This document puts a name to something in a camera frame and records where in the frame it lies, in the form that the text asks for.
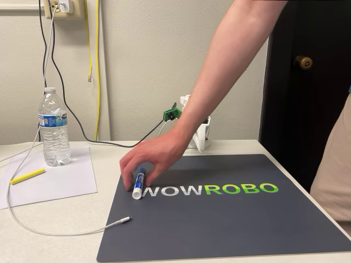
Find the person's hand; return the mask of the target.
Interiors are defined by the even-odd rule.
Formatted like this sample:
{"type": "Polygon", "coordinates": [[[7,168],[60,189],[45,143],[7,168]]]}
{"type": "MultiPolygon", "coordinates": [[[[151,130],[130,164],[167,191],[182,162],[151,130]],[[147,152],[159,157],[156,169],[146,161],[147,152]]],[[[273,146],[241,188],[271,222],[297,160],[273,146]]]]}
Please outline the person's hand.
{"type": "Polygon", "coordinates": [[[143,162],[153,165],[145,178],[145,184],[150,186],[162,172],[183,155],[193,132],[190,128],[176,125],[163,135],[148,139],[126,153],[120,160],[124,188],[127,191],[131,189],[132,172],[143,162]]]}

